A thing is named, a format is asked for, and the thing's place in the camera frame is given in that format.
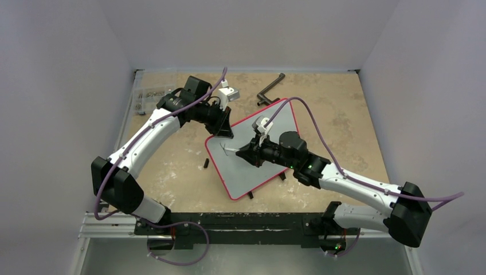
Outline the red framed whiteboard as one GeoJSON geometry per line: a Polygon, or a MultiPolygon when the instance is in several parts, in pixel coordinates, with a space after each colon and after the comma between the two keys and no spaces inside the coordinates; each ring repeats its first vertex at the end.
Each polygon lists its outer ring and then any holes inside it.
{"type": "Polygon", "coordinates": [[[279,107],[282,107],[272,120],[273,125],[268,134],[269,140],[271,143],[277,144],[282,133],[298,132],[293,106],[291,103],[285,104],[284,102],[285,99],[278,100],[232,124],[232,138],[210,136],[205,140],[209,159],[231,200],[236,201],[246,196],[247,193],[278,177],[288,169],[286,166],[275,164],[270,160],[259,159],[254,155],[259,137],[252,126],[259,117],[270,118],[279,107]]]}

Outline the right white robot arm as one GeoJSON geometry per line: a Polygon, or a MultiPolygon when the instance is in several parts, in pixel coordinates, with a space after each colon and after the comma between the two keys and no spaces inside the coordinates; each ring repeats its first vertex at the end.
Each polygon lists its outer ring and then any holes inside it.
{"type": "Polygon", "coordinates": [[[372,180],[345,171],[329,159],[309,151],[307,142],[295,131],[280,135],[277,143],[267,136],[255,136],[236,155],[255,167],[270,162],[293,170],[293,177],[305,186],[343,194],[363,203],[345,203],[323,215],[323,229],[362,228],[388,233],[409,247],[419,247],[432,216],[421,189],[414,183],[403,186],[372,180]]]}

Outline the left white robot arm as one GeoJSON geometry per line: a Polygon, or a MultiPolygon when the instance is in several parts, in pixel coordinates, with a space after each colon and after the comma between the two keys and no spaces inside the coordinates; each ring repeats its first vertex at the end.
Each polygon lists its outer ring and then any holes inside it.
{"type": "Polygon", "coordinates": [[[216,137],[233,138],[228,103],[240,93],[224,76],[215,85],[189,76],[185,86],[164,95],[152,115],[125,145],[107,158],[98,156],[91,164],[95,205],[101,201],[116,211],[148,221],[156,234],[171,226],[171,211],[150,198],[137,183],[144,165],[155,151],[186,123],[196,121],[216,137]]]}

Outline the clear plastic screw box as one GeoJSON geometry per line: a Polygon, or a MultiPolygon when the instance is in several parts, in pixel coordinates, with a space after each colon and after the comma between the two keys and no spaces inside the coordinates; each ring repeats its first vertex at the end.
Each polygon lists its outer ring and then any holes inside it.
{"type": "Polygon", "coordinates": [[[132,92],[132,107],[138,115],[153,112],[159,100],[175,89],[173,85],[138,88],[132,92]]]}

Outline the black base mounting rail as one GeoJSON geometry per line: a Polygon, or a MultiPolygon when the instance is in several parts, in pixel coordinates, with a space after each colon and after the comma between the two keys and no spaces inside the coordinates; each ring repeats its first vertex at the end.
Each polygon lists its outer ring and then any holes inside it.
{"type": "Polygon", "coordinates": [[[168,241],[174,249],[194,245],[299,245],[324,252],[346,249],[346,230],[324,213],[172,213],[167,228],[137,220],[135,235],[168,241]]]}

